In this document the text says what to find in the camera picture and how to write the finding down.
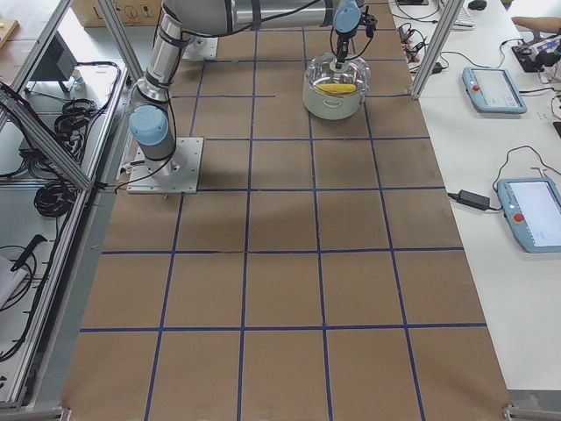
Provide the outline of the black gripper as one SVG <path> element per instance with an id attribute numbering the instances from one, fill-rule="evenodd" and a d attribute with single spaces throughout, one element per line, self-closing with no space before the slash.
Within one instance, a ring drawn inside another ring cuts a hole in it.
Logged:
<path id="1" fill-rule="evenodd" d="M 349 32 L 336 30 L 336 35 L 337 49 L 335 69 L 341 70 L 344 67 L 347 55 L 349 53 L 349 44 L 350 40 L 354 37 L 354 30 L 350 30 Z"/>

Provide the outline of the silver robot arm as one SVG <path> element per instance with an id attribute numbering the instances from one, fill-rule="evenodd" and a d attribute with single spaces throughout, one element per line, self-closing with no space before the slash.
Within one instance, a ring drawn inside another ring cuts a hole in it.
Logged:
<path id="1" fill-rule="evenodd" d="M 363 24 L 362 1 L 164 1 L 151 60 L 131 95 L 130 131 L 145 160 L 160 168 L 176 154 L 169 124 L 169 90 L 187 46 L 196 38 L 223 38 L 261 28 L 331 26 L 343 41 Z"/>

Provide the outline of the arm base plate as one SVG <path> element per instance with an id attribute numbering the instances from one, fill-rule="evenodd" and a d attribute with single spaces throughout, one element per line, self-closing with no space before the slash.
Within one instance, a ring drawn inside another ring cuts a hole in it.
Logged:
<path id="1" fill-rule="evenodd" d="M 131 194 L 174 194 L 197 192 L 203 150 L 203 138 L 178 138 L 170 161 L 147 160 L 141 148 L 136 159 L 143 161 L 131 170 L 131 183 L 125 186 Z"/>
<path id="2" fill-rule="evenodd" d="M 192 37 L 181 59 L 183 61 L 214 61 L 217 56 L 218 38 Z"/>

